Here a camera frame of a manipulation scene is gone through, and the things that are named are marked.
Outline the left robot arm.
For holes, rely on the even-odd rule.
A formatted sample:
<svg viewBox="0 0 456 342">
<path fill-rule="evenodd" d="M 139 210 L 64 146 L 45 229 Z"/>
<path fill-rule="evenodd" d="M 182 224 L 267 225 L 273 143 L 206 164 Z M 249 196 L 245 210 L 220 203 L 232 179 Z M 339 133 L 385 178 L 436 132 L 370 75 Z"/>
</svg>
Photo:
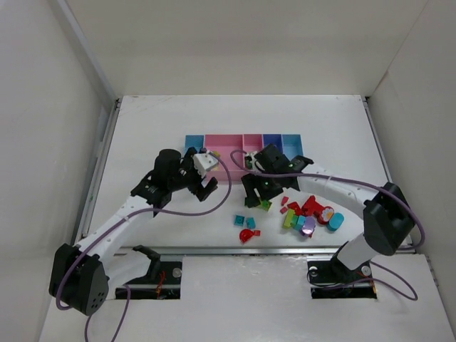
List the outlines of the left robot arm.
<svg viewBox="0 0 456 342">
<path fill-rule="evenodd" d="M 191 147 L 185 154 L 161 150 L 153 169 L 106 223 L 76 244 L 64 243 L 56 250 L 48 292 L 57 308 L 94 314 L 123 270 L 113 264 L 113 257 L 128 237 L 157 214 L 168 213 L 166 205 L 174 192 L 187 189 L 200 202 L 205 201 L 218 185 L 207 173 L 219 165 L 220 159 L 209 150 Z"/>
</svg>

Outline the green lego row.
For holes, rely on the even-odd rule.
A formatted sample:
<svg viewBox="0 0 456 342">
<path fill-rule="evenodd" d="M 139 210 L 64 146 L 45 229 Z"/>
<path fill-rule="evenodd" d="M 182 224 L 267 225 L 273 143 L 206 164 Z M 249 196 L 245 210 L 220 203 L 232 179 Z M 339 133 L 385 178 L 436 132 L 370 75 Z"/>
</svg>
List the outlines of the green lego row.
<svg viewBox="0 0 456 342">
<path fill-rule="evenodd" d="M 261 204 L 260 204 L 259 207 L 260 207 L 262 210 L 268 212 L 268 211 L 270 210 L 271 206 L 272 206 L 272 202 L 271 202 L 271 201 L 269 201 L 269 200 L 263 200 L 263 201 L 261 202 Z"/>
</svg>

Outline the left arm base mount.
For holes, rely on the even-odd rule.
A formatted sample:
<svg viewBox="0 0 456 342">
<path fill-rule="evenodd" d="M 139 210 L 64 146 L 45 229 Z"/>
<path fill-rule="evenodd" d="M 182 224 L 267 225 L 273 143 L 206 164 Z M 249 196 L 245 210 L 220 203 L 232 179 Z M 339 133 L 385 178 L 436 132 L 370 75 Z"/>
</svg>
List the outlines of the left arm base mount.
<svg viewBox="0 0 456 342">
<path fill-rule="evenodd" d="M 133 248 L 149 260 L 145 275 L 129 280 L 131 300 L 178 300 L 181 294 L 182 257 L 161 256 L 143 245 Z"/>
</svg>

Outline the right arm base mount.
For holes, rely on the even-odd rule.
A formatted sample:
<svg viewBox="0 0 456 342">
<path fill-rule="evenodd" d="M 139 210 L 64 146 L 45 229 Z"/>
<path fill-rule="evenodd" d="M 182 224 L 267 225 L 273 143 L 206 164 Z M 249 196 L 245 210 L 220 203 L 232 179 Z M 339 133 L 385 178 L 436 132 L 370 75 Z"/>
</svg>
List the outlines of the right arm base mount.
<svg viewBox="0 0 456 342">
<path fill-rule="evenodd" d="M 308 261 L 307 267 L 312 299 L 377 299 L 368 261 L 355 270 L 329 260 Z"/>
</svg>

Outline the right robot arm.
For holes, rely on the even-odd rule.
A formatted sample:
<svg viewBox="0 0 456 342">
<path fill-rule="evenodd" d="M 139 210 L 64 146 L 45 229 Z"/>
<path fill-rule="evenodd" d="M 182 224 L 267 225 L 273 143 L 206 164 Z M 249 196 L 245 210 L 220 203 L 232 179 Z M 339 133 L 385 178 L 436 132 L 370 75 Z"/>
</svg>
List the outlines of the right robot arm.
<svg viewBox="0 0 456 342">
<path fill-rule="evenodd" d="M 253 163 L 241 178 L 248 207 L 256 207 L 291 188 L 311 194 L 301 211 L 322 224 L 329 224 L 331 218 L 329 208 L 318 204 L 317 197 L 345 207 L 362 219 L 363 231 L 343 244 L 329 263 L 330 270 L 339 277 L 354 272 L 373 257 L 394 255 L 418 225 L 418 218 L 394 183 L 379 187 L 330 175 L 307 157 L 289 159 L 273 144 L 256 153 Z"/>
</svg>

